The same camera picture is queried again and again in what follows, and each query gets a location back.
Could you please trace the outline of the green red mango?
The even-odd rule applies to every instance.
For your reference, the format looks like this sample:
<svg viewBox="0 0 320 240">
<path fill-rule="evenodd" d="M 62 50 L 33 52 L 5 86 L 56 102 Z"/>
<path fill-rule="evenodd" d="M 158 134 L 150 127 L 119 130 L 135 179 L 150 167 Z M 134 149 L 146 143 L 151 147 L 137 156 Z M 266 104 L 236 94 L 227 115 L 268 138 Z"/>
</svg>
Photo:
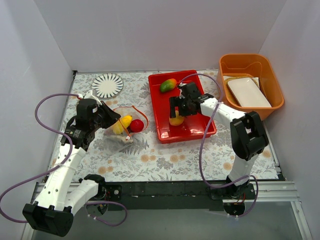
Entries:
<svg viewBox="0 0 320 240">
<path fill-rule="evenodd" d="M 160 84 L 159 89 L 160 89 L 161 93 L 166 93 L 166 92 L 173 90 L 176 87 L 176 85 L 177 85 L 176 79 L 170 78 L 170 79 L 167 79 L 164 82 L 162 82 Z"/>
</svg>

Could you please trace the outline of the orange peach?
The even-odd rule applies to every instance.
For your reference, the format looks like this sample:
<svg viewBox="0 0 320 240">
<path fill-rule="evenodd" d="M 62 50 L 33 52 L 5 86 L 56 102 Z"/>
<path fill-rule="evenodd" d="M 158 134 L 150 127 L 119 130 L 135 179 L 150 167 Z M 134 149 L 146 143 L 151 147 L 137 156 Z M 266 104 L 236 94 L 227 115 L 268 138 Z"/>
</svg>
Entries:
<svg viewBox="0 0 320 240">
<path fill-rule="evenodd" d="M 178 110 L 175 110 L 175 117 L 169 118 L 169 124 L 171 126 L 180 126 L 185 120 L 184 116 L 181 116 Z"/>
</svg>

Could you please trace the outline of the clear zip top bag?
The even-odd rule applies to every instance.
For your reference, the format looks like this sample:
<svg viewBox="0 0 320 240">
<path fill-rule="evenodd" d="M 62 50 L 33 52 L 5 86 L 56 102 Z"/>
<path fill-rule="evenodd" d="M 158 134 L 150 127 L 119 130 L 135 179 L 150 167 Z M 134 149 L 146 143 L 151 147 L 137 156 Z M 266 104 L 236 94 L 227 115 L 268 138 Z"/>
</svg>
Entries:
<svg viewBox="0 0 320 240">
<path fill-rule="evenodd" d="M 147 118 L 147 116 L 140 110 L 138 110 L 134 105 L 131 106 L 120 106 L 117 107 L 113 110 L 114 112 L 118 113 L 121 115 L 121 118 L 127 115 L 132 116 L 132 120 L 135 119 L 140 119 L 143 121 L 144 123 L 144 129 L 141 132 L 131 132 L 130 130 L 130 126 L 122 133 L 122 134 L 114 134 L 113 130 L 112 130 L 112 126 L 109 127 L 107 130 L 104 131 L 103 133 L 103 146 L 104 146 L 104 152 L 107 155 L 113 155 L 117 152 L 119 152 L 120 150 L 124 149 L 125 147 L 128 147 L 130 144 L 117 144 L 117 143 L 112 143 L 112 142 L 108 142 L 105 139 L 105 136 L 110 136 L 110 135 L 122 135 L 122 136 L 129 136 L 133 139 L 134 142 L 134 135 L 136 134 L 140 134 L 142 133 L 149 125 L 149 120 Z"/>
</svg>

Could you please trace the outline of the red fruit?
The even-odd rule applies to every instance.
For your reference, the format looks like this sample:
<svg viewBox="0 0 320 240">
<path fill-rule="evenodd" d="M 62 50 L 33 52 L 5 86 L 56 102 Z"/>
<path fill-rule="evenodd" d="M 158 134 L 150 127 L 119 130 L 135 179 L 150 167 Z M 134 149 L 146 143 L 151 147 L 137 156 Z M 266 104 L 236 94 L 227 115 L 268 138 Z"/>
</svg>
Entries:
<svg viewBox="0 0 320 240">
<path fill-rule="evenodd" d="M 140 119 L 132 120 L 132 122 L 129 125 L 129 128 L 130 128 L 131 132 L 133 132 L 133 133 L 141 132 L 144 129 L 144 127 L 145 127 L 145 124 Z"/>
</svg>

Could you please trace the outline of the grey plastic fish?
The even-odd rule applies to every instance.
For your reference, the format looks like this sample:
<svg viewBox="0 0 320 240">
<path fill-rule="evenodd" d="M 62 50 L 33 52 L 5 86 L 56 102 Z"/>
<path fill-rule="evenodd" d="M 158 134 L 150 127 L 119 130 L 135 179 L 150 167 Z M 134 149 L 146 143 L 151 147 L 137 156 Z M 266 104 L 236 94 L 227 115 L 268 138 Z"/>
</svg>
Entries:
<svg viewBox="0 0 320 240">
<path fill-rule="evenodd" d="M 114 144 L 131 144 L 133 143 L 133 139 L 129 136 L 123 135 L 107 135 L 105 136 L 106 141 Z"/>
</svg>

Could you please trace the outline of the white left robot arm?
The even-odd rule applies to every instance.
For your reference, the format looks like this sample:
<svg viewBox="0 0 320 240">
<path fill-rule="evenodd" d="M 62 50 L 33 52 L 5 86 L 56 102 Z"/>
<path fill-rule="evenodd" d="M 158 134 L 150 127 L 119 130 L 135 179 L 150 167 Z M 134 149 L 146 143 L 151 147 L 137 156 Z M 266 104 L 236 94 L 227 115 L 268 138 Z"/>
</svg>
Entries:
<svg viewBox="0 0 320 240">
<path fill-rule="evenodd" d="M 96 131 L 113 126 L 120 117 L 102 101 L 79 100 L 75 116 L 65 127 L 53 171 L 34 202 L 25 204 L 22 210 L 34 230 L 64 237 L 72 227 L 74 215 L 89 199 L 106 196 L 104 178 L 97 175 L 86 177 L 71 193 L 68 189 Z"/>
</svg>

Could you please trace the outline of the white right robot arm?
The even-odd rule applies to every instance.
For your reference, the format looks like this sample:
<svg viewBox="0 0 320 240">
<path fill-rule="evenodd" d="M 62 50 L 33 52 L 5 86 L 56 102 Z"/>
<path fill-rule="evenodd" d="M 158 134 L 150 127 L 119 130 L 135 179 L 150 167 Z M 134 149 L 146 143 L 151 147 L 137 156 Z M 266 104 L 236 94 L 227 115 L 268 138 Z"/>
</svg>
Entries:
<svg viewBox="0 0 320 240">
<path fill-rule="evenodd" d="M 179 96 L 169 98 L 170 117 L 201 114 L 216 120 L 230 130 L 231 145 L 235 153 L 232 169 L 221 186 L 210 185 L 211 189 L 222 189 L 225 196 L 237 199 L 245 192 L 250 173 L 258 156 L 268 146 L 269 140 L 259 114 L 231 108 L 211 94 L 202 94 L 194 82 L 180 84 Z"/>
</svg>

